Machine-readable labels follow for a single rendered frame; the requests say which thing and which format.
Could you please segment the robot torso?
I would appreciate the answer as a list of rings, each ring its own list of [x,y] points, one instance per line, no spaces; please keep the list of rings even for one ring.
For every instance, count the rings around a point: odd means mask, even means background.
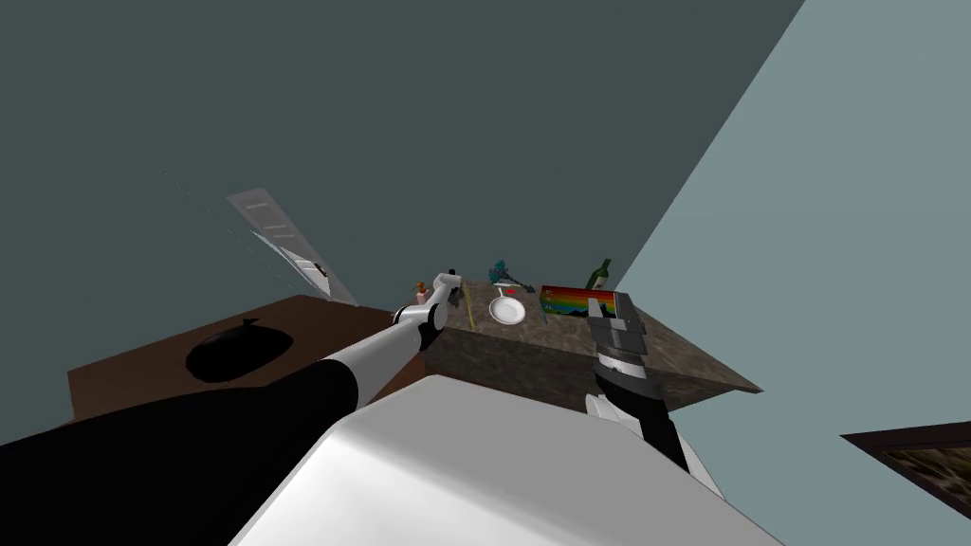
[[[782,546],[624,426],[443,376],[341,419],[230,546]]]

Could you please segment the white plate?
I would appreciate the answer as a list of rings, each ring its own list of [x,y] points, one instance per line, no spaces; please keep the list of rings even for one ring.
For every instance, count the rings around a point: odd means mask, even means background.
[[[526,316],[523,304],[511,297],[500,295],[488,305],[491,317],[502,325],[516,325]]]

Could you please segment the rainbow striped book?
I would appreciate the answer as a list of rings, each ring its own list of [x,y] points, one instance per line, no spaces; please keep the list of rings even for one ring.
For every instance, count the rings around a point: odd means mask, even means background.
[[[588,300],[598,299],[606,318],[614,319],[614,292],[543,285],[538,291],[544,314],[575,318],[588,317]]]

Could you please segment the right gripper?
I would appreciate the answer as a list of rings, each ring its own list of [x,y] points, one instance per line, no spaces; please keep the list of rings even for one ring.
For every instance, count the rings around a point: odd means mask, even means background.
[[[620,318],[606,318],[603,310],[598,299],[588,300],[586,323],[595,345],[636,355],[649,352],[645,326],[629,294],[614,292],[614,315]]]

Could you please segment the brown marble table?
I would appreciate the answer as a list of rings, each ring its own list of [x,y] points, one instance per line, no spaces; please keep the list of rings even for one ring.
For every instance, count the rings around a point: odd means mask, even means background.
[[[508,392],[583,412],[585,396],[598,394],[593,366],[595,344],[585,318],[542,315],[540,300],[517,289],[513,298],[526,311],[516,325],[502,325],[488,312],[498,289],[487,282],[467,282],[475,331],[469,329],[463,298],[450,305],[442,335],[424,352],[427,373]],[[679,410],[731,391],[759,393],[743,378],[644,311],[649,373],[658,376],[669,410]]]

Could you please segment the white panelled door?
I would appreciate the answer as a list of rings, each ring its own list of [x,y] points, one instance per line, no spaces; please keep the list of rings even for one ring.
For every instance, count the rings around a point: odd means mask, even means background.
[[[286,216],[276,200],[265,189],[232,194],[229,203],[250,223],[252,231],[274,248],[329,301],[358,306],[357,299],[339,280],[319,252]]]

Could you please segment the dark framed wall picture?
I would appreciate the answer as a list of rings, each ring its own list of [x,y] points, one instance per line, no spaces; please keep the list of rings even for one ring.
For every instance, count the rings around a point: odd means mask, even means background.
[[[971,519],[971,421],[841,437]]]

